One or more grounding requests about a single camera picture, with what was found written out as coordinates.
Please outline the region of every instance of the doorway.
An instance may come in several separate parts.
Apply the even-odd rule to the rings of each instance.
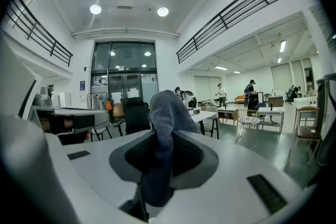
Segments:
[[[115,119],[124,118],[123,107],[127,99],[142,97],[139,73],[110,74],[109,97],[112,104],[112,113]]]

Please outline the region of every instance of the gray cloth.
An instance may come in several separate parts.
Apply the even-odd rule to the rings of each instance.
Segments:
[[[172,173],[173,131],[201,134],[181,99],[169,90],[157,93],[151,100],[150,118],[157,132],[153,167],[144,176],[142,194],[149,205],[161,207],[169,200],[169,181]]]

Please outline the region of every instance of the chair headrest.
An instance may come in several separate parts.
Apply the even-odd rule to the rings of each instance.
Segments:
[[[143,100],[141,97],[132,97],[127,100],[126,106],[141,106],[143,105]]]

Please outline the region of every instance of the balcony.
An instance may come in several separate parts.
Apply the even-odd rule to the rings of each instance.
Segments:
[[[12,0],[3,21],[21,32],[27,40],[33,40],[46,49],[51,57],[57,57],[70,66],[73,54],[56,40],[36,19],[23,0]]]
[[[276,1],[278,0],[234,0],[204,25],[176,53],[178,62],[183,62],[229,28]]]

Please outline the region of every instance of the ceiling light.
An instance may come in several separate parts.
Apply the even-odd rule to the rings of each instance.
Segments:
[[[225,67],[215,66],[215,68],[217,68],[217,69],[222,69],[222,70],[227,70],[227,68],[225,68]]]
[[[90,11],[91,11],[91,13],[93,13],[93,14],[99,14],[100,12],[101,12],[101,7],[99,6],[99,5],[92,5],[91,7],[90,7]]]
[[[161,17],[167,16],[169,13],[169,10],[166,7],[161,7],[157,11],[158,11],[158,15]]]
[[[283,40],[283,41],[281,42],[280,52],[283,52],[283,51],[285,50],[285,45],[286,45],[286,41]]]

